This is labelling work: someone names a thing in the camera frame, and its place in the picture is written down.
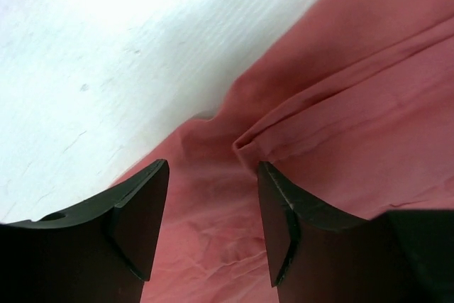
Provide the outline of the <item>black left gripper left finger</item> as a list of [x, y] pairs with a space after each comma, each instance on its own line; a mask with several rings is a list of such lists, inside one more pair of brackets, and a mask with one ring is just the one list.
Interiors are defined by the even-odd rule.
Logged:
[[132, 177], [38, 221], [1, 226], [2, 302], [139, 302], [149, 281], [170, 168]]

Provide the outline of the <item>pink t-shirt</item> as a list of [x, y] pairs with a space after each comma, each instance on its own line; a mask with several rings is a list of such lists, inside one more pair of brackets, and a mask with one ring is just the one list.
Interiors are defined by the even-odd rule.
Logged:
[[144, 302], [276, 302], [255, 177], [268, 161], [363, 218], [453, 207], [453, 0], [318, 0], [138, 163], [170, 182]]

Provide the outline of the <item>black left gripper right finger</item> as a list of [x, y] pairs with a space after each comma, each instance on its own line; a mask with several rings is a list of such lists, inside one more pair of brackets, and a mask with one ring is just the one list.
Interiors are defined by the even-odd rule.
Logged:
[[452, 302], [453, 212], [364, 220], [258, 167], [270, 280], [281, 302]]

